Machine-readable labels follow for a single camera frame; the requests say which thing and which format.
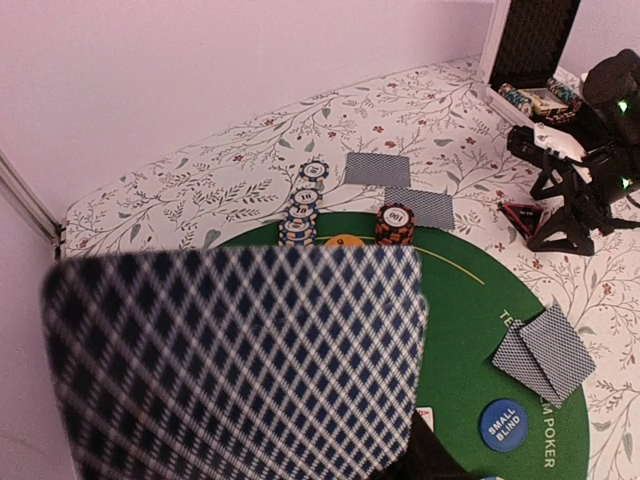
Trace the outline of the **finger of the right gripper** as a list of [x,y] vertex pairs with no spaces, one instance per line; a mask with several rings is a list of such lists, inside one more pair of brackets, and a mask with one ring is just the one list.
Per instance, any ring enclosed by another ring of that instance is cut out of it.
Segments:
[[565,199],[575,196],[575,169],[557,157],[551,149],[542,154],[542,169],[530,195],[534,200],[558,196]]
[[563,173],[561,181],[542,172],[530,194],[535,200],[563,198],[563,205],[527,241],[531,251],[594,255],[590,232],[599,227],[600,202],[573,169]]

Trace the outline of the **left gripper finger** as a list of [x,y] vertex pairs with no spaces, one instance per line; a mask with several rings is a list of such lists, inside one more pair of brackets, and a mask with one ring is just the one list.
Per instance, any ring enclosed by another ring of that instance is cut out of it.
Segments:
[[389,467],[390,479],[474,479],[444,448],[434,432],[414,412],[406,452]]

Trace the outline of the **black red triangular plaque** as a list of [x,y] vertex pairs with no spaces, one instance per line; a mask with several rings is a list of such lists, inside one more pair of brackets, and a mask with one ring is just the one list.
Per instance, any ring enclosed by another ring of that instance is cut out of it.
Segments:
[[498,210],[525,241],[529,241],[537,233],[544,213],[544,210],[536,205],[503,202],[498,204]]

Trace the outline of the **blue small blind button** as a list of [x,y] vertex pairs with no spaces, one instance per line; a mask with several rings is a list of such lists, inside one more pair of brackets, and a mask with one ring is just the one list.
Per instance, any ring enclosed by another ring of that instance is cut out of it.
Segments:
[[512,399],[498,399],[482,412],[480,435],[492,451],[509,453],[518,449],[526,440],[529,422],[526,410]]

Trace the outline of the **single blue playing card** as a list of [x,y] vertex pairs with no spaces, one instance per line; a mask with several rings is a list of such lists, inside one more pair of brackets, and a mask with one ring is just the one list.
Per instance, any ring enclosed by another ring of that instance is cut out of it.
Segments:
[[410,208],[416,225],[451,231],[455,227],[453,198],[445,193],[434,193],[401,187],[387,187],[384,202],[398,203]]

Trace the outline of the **blue playing card deck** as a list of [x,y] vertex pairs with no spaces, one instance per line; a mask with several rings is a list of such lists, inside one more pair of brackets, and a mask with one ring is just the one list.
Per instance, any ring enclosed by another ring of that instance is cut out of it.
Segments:
[[81,479],[366,479],[407,449],[428,305],[411,247],[75,258],[42,288]]

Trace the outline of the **red poker chip stack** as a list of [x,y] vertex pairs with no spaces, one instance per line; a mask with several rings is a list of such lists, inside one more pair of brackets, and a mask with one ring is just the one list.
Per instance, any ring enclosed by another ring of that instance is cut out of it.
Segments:
[[415,215],[402,204],[383,205],[376,216],[374,241],[377,245],[411,245],[415,232]]

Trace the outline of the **orange big blind button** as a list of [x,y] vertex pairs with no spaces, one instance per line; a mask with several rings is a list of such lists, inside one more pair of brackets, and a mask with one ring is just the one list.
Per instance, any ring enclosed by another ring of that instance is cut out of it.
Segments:
[[339,234],[329,238],[325,245],[330,247],[363,247],[365,242],[351,234]]

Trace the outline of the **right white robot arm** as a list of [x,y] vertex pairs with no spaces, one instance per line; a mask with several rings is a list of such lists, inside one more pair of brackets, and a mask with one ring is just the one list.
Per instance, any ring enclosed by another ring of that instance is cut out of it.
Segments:
[[553,147],[535,148],[541,174],[531,196],[561,196],[563,205],[527,241],[533,252],[592,256],[593,230],[607,236],[639,228],[637,221],[617,218],[611,210],[639,189],[639,55],[623,49],[601,61],[589,71],[582,92],[607,127],[608,143],[581,160],[561,159]]

